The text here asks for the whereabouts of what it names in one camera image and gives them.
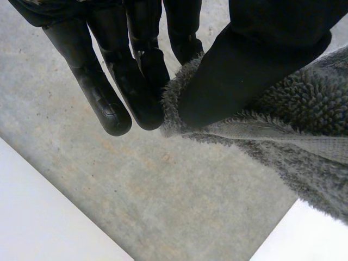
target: white surface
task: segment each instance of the white surface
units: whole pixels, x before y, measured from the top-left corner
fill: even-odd
[[[251,261],[347,261],[348,227],[297,200]]]
[[[0,139],[0,260],[133,259]]]

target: gloved hand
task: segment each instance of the gloved hand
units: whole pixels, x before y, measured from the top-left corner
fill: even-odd
[[[179,115],[190,127],[232,117],[312,62],[348,13],[348,1],[229,0],[229,12],[231,23],[181,93]]]
[[[132,120],[102,71],[88,26],[138,125],[153,130],[162,124],[160,99],[169,74],[157,40],[161,0],[9,1],[29,23],[43,28],[109,134],[127,133]],[[165,0],[164,4],[171,47],[184,64],[203,51],[195,34],[201,0]]]

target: glove finger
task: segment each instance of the glove finger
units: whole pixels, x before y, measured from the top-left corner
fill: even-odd
[[[125,0],[130,42],[142,75],[157,101],[169,81],[163,52],[158,46],[161,0]]]
[[[158,128],[164,119],[163,111],[129,49],[124,6],[120,1],[113,1],[105,8],[92,8],[87,20],[108,70],[138,125],[149,131]]]
[[[196,38],[200,26],[202,0],[163,0],[167,14],[170,44],[174,55],[184,65],[203,53]]]
[[[309,64],[327,48],[281,50],[233,33],[228,25],[203,57],[182,93],[179,113],[190,127],[203,127],[241,112],[262,91]]]
[[[86,22],[66,20],[43,30],[66,59],[105,131],[113,136],[127,133],[132,119],[102,71]]]

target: gray fleece fabric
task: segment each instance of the gray fleece fabric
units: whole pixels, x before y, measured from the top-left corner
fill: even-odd
[[[183,66],[167,85],[161,133],[238,146],[301,199],[348,225],[348,46],[270,87],[242,113],[189,128],[177,108],[199,63]]]

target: concrete floor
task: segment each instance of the concrete floor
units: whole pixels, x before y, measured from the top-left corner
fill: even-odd
[[[228,22],[227,2],[203,1],[205,50]],[[136,260],[248,260],[296,200],[237,148],[136,124],[108,136],[44,33],[7,1],[0,21],[0,136]],[[329,51],[348,42],[346,24]],[[160,43],[173,76],[164,19]]]

